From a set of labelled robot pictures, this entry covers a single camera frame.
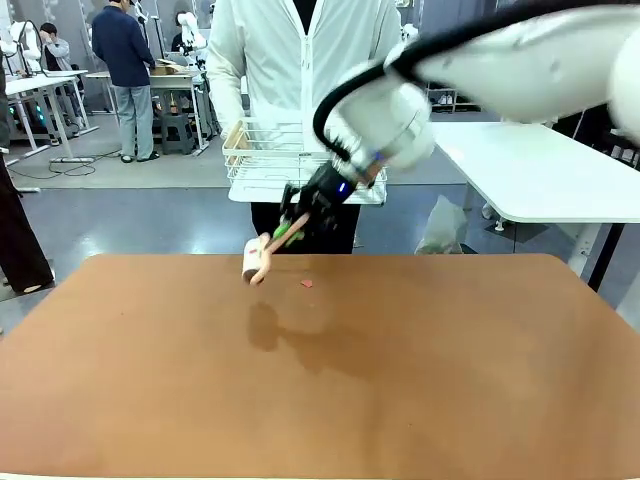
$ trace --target person in dark jacket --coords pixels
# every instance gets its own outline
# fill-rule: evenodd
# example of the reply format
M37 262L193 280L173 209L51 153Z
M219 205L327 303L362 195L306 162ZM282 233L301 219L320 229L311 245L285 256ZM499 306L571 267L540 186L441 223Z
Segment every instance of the person in dark jacket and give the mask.
M138 162L158 158L153 151L151 82L145 66L146 63L153 70L156 62L138 22L127 15L131 2L133 0L110 1L92 23L93 52L107 64L116 93L121 159L125 163L131 163L135 157L136 139Z
M4 69L0 69L0 150L9 147L9 107ZM17 293L31 293L53 283L53 273L29 225L20 194L0 153L0 268Z

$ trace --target gray floor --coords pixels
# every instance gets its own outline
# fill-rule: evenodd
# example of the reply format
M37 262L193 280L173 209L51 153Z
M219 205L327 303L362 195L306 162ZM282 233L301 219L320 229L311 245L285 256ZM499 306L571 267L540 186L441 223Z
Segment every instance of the gray floor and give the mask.
M464 191L457 185L389 187L384 207L363 209L358 226L363 247L355 253L412 254L438 195L461 204ZM47 257L55 262L58 280L100 253L241 253L254 236L248 205L229 201L226 189L45 190L25 196L24 205ZM480 216L481 205L477 198L467 243L481 253L512 253L513 241L486 230L492 223ZM518 237L529 236L528 230L520 225ZM629 226L601 289L612 305L640 270L639 240L640 226ZM550 253L565 260L571 249L572 242L553 226L526 243L515 243L517 252ZM0 302L0 327L11 330L46 294Z
M494 115L487 113L434 114L435 121L495 121ZM118 130L112 115L90 117L92 126L100 129L71 140L76 157L105 155L119 149ZM18 158L29 151L26 142L12 144L8 159ZM71 175L54 176L49 169L51 158L65 156L62 147L45 150L42 153L21 160L11 167L11 176L19 188L214 188L228 187L227 168L222 155L222 142L214 138L210 147L200 156L167 155L145 164L125 165L118 158L101 158L92 164L95 171L79 169ZM55 166L57 171L65 171L76 165ZM439 149L428 161L420 162L411 171L390 169L390 185L451 185L464 183L448 157Z

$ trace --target workbench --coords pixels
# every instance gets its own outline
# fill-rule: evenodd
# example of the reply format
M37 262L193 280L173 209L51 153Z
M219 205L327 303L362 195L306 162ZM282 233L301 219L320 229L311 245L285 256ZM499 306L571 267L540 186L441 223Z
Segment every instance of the workbench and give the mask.
M569 266L578 275L603 223L640 223L640 172L543 125L436 122L433 130L467 179L465 208L473 187L506 220L560 225L576 240Z
M89 259L0 342L0 472L640 473L640 337L559 260L275 260Z
M47 148L49 148L50 145L46 145L43 147L38 147L35 143L35 139L33 137L33 133L31 131L31 127L29 124L29 119L26 115L26 112L24 110L24 105L23 105L23 101L25 100L25 95L32 95L35 96L37 98L39 98L39 103L41 104L42 108L45 109L45 102L44 102L44 98L45 97L49 97L50 102L51 102L51 109L52 109L52 113L57 125L57 129L54 129L53 127L51 127L53 130L56 130L57 133L60 135L60 139L62 140L62 144L63 147L65 149L65 152L67 154L67 160L69 161L75 161L76 159L73 158L73 152L71 150L71 146L69 144L69 139L67 136L67 133L65 131L64 128L64 122L62 121L62 115L60 113L60 106L58 103L58 98L56 95L56 88L60 87L66 83L71 83L74 86L74 90L75 90L75 95L78 99L78 104L80 106L80 110L82 113L82 118L85 122L85 130L78 132L79 135L84 135L87 133L90 133L94 130L97 130L99 127L93 127L91 128L89 126L89 120L87 118L87 113L85 111L84 105L82 103L82 98L80 96L80 92L78 90L78 82L77 82L77 76L78 75L82 75L84 73L86 73L86 70L72 70L72 71L68 71L68 72L48 72L47 75L44 74L38 74L34 77L30 77L30 78L22 78L22 79L17 79L17 80L10 80L7 82L7 86L6 86L6 94L9 100L9 104L10 105L16 105L16 108L18 109L18 114L20 115L20 118L22 120L22 123L25 127L28 139L29 139L29 143L31 145L31 151L29 151L27 154L23 155L20 158L11 160L9 162L7 162L7 166L12 165L18 161L20 161L23 158L27 158L31 155L34 155L36 153L42 152L44 150L46 150ZM51 119L50 118L46 118L46 121L51 123Z
M205 138L205 131L207 136L215 135L215 125L217 119L213 113L213 107L211 106L208 88L206 88L205 72L181 72L174 75L153 75L149 76L151 82L151 91L188 91L191 92L191 98L193 99L193 111L195 116L196 131L198 136L198 148L193 153L194 156L200 155L209 147L209 142ZM97 72L87 75L87 78L97 79L107 82L107 92L109 94L109 102L111 103L111 109L113 112L118 112L116 102L113 98L111 91L111 75L109 72Z

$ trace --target wire basket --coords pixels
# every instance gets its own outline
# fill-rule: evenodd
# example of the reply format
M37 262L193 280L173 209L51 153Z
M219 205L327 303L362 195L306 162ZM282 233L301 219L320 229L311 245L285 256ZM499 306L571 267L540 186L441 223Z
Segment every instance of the wire basket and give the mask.
M231 183L229 198L237 202L280 203L285 185L302 187L332 155L301 122L274 123L244 118L233 128L222 152ZM372 188L358 186L347 204L381 205L387 198L383 169Z

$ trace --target brown table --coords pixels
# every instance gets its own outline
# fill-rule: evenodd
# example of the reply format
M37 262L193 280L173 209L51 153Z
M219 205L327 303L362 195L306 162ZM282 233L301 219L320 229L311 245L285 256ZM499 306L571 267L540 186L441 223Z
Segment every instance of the brown table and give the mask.
M640 475L638 337L560 261L276 268L89 260L0 343L0 472Z

